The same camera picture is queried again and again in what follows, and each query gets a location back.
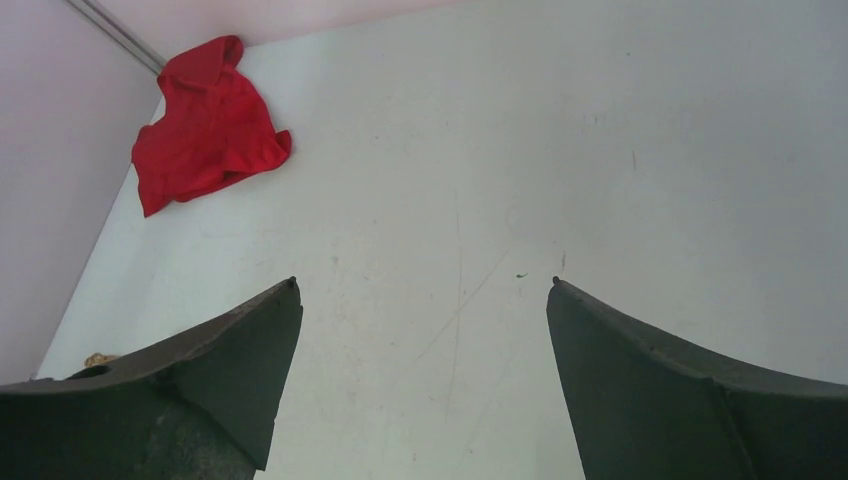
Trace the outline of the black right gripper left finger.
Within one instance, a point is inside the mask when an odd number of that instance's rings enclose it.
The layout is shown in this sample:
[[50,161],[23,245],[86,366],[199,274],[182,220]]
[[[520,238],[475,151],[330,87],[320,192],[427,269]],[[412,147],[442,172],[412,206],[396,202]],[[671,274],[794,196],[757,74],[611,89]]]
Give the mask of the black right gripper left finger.
[[1,389],[5,479],[251,479],[266,468],[303,318],[285,279],[64,379]]

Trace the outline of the red cloth napkin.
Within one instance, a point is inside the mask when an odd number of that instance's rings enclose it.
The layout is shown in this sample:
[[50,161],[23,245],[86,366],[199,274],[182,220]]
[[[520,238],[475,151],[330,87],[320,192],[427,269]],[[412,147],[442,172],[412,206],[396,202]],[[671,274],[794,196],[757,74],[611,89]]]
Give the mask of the red cloth napkin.
[[140,129],[131,152],[144,216],[275,170],[290,157],[290,132],[275,128],[238,70],[244,50],[238,36],[220,36],[173,57],[158,75],[164,114]]

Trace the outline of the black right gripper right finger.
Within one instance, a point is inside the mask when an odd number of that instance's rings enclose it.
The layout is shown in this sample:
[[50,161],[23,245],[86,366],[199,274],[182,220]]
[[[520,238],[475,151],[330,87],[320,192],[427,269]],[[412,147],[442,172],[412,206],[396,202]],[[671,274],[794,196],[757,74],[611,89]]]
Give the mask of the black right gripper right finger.
[[716,353],[555,279],[546,314],[589,479],[843,479],[847,389]]

